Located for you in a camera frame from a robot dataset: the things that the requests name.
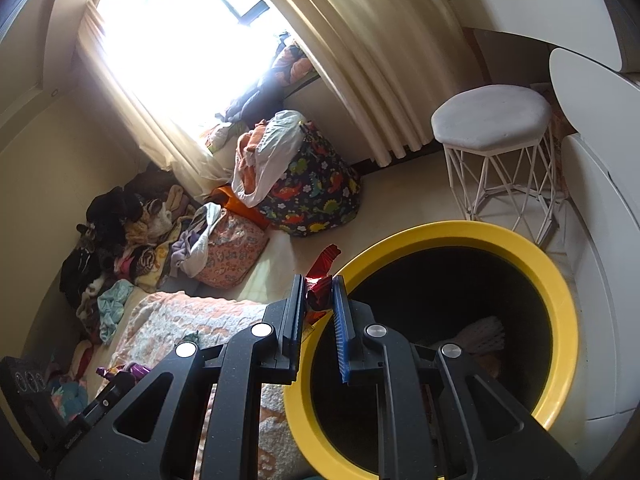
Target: red wrapper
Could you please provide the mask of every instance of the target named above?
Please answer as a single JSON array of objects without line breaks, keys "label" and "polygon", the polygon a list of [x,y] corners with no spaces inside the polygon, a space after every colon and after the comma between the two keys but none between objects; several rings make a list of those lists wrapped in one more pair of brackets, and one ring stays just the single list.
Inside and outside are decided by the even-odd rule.
[{"label": "red wrapper", "polygon": [[340,252],[335,244],[325,248],[305,276],[306,305],[310,309],[305,316],[305,331],[318,322],[321,317],[324,317],[327,310],[331,309],[332,276],[329,274],[329,270]]}]

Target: floor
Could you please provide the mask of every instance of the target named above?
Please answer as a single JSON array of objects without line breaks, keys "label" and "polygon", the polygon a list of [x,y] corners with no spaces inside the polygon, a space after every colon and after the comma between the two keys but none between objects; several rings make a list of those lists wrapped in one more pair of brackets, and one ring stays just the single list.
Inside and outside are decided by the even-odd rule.
[{"label": "floor", "polygon": [[[491,199],[481,217],[508,228],[515,219],[506,197]],[[542,217],[540,205],[530,200],[527,218],[534,232]],[[198,294],[271,303],[287,297],[293,275],[306,274],[318,254],[330,244],[336,244],[342,251],[332,267],[336,273],[362,251],[392,234],[428,222],[460,218],[449,188],[444,152],[421,156],[364,176],[360,212],[349,224],[308,238],[293,238],[274,230],[264,253],[241,285],[227,291],[200,286]],[[518,232],[526,234],[522,225]],[[573,277],[559,234],[552,236],[546,252],[571,287]]]}]

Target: pink blanket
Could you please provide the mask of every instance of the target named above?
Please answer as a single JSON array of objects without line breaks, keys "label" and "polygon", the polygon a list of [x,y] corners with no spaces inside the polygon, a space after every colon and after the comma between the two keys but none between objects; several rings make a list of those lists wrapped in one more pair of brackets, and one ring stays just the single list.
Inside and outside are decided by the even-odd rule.
[{"label": "pink blanket", "polygon": [[[264,309],[263,304],[253,301],[190,298],[183,292],[150,294],[133,309],[110,366],[136,361],[153,367],[185,335],[196,331],[203,348],[222,344],[233,334],[261,320]],[[194,479],[200,477],[214,394],[215,386],[200,437]],[[312,473],[291,436],[284,414],[281,386],[265,384],[262,387],[258,448],[258,478],[286,480],[304,478]]]}]

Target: gray cushioned seat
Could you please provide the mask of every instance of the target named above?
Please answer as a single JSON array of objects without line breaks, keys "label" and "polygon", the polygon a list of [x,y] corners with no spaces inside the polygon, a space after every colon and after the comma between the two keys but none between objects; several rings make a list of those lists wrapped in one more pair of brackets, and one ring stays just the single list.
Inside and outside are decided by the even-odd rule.
[{"label": "gray cushioned seat", "polygon": [[551,106],[521,86],[490,85],[449,99],[431,117],[436,140],[474,152],[511,151],[540,142]]}]

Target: white curtain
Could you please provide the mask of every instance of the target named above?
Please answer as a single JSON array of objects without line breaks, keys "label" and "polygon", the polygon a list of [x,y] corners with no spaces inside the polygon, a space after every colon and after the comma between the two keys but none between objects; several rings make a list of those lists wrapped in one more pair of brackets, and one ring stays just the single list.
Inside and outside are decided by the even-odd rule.
[{"label": "white curtain", "polygon": [[113,73],[105,49],[104,24],[89,1],[78,31],[78,53],[105,97],[119,114],[140,149],[162,170],[172,170],[185,190],[202,200],[228,180],[207,149],[182,131],[160,110],[144,104]]},{"label": "white curtain", "polygon": [[446,0],[271,0],[380,166],[433,139],[431,115],[481,84]]}]

